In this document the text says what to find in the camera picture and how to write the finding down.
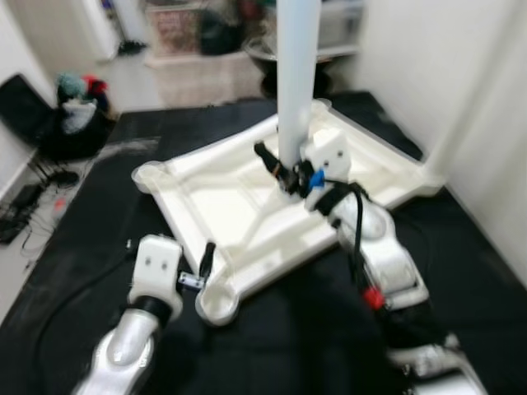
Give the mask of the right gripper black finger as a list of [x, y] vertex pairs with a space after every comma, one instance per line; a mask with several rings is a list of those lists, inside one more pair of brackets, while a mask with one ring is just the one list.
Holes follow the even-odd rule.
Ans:
[[254, 153], [259, 156], [267, 172], [278, 181], [280, 187], [283, 187], [287, 181], [287, 168], [283, 166], [282, 162], [268, 150], [263, 142], [254, 144]]

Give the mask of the white plastic table top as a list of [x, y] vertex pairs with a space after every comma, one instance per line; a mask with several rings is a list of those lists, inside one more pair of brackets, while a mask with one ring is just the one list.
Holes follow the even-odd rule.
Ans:
[[[421, 162], [327, 103], [314, 101], [311, 113], [306, 140], [324, 129], [345, 137], [349, 180], [384, 208], [436, 194], [437, 184]], [[133, 173], [140, 191], [156, 200], [195, 271], [200, 272], [206, 243], [215, 242], [210, 285], [195, 302], [198, 315], [213, 326], [226, 326], [242, 301], [338, 244], [324, 218], [306, 210], [304, 199], [283, 192], [254, 153], [256, 142], [276, 150], [278, 124], [278, 116], [268, 117], [192, 153], [144, 163]]]

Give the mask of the white plastic table leg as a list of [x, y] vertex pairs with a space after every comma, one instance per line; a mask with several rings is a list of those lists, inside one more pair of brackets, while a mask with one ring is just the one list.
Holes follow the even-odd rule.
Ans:
[[289, 168], [310, 127], [320, 13], [321, 0], [276, 0], [278, 153]]
[[456, 195], [513, 189], [525, 181], [526, 78], [522, 31], [509, 30], [469, 60], [463, 94], [427, 158]]

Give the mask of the black tablecloth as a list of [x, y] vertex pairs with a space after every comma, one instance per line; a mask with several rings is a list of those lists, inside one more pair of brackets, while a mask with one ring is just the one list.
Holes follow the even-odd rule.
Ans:
[[[246, 100], [216, 108], [124, 115], [109, 143], [159, 138], [150, 156], [98, 160], [50, 233], [0, 323], [0, 395], [67, 395], [91, 351], [116, 323], [132, 254], [147, 234], [169, 233], [132, 170], [235, 134], [275, 113]], [[422, 266], [437, 316], [456, 336], [489, 395], [517, 392], [523, 374], [526, 294], [458, 200], [443, 191], [394, 211], [399, 240]], [[185, 301], [161, 339], [144, 395], [383, 395], [399, 390], [379, 328], [355, 294], [337, 249], [248, 300], [237, 319], [210, 328]]]

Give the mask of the clear tape strip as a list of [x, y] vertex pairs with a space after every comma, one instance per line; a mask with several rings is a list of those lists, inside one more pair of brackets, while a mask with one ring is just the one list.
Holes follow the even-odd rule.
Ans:
[[114, 142], [105, 144], [96, 157], [99, 160], [113, 156], [150, 156], [158, 150], [161, 139], [139, 138], [128, 142]]

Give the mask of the clear plastic storage box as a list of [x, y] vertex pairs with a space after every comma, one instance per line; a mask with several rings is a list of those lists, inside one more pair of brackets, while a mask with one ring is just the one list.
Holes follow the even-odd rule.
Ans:
[[319, 48], [349, 43], [357, 33], [365, 0], [321, 0]]

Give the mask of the patterned storage box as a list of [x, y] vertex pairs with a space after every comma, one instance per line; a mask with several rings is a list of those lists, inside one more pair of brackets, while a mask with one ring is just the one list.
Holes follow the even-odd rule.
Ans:
[[144, 12], [150, 26], [153, 55], [158, 58], [199, 55], [201, 8], [200, 1], [147, 5]]

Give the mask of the black power adapter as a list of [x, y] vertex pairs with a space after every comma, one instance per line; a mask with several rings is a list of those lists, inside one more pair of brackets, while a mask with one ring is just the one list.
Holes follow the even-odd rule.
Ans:
[[23, 185], [15, 198], [11, 200], [10, 208], [22, 210], [22, 208], [36, 206], [44, 191], [45, 187], [41, 184]]
[[0, 218], [0, 245], [9, 245], [26, 229], [30, 219], [26, 216]]

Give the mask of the red cloth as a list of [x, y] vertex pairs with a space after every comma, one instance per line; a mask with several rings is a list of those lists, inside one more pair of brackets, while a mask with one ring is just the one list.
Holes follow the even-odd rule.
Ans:
[[93, 75], [84, 75], [82, 80], [86, 83], [87, 95], [106, 95], [108, 94], [109, 84]]

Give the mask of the clear plastic bag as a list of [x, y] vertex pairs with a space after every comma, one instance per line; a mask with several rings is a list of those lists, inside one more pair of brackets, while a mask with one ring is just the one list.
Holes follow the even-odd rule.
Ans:
[[69, 100], [63, 103], [63, 134], [79, 134], [95, 116], [94, 102]]

